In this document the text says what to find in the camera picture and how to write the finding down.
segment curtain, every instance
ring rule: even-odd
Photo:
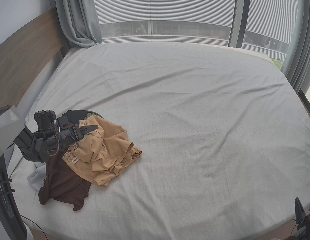
[[[71,44],[89,47],[101,43],[94,0],[56,0],[61,29]]]
[[[292,87],[298,92],[306,75],[310,75],[310,0],[298,0],[296,25],[281,68]]]

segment pile of clothes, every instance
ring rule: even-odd
[[[39,191],[39,202],[49,198],[73,204],[74,211],[84,205],[91,184],[107,187],[109,182],[135,162],[142,151],[128,140],[127,131],[87,110],[69,110],[62,116],[82,126],[98,129],[68,148],[50,156],[46,163],[35,162],[37,169],[28,176],[29,183]]]

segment white wall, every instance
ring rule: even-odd
[[[49,0],[0,0],[0,44],[50,9]]]

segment wooden headboard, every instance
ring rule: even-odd
[[[33,80],[66,44],[56,7],[3,42],[0,45],[0,107],[17,106]]]

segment mattress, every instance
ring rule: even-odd
[[[35,166],[14,150],[20,213],[59,239],[251,239],[294,217],[297,196],[310,204],[310,118],[264,55],[175,42],[75,49],[26,124],[76,109],[121,125],[143,154],[73,212],[39,203]]]

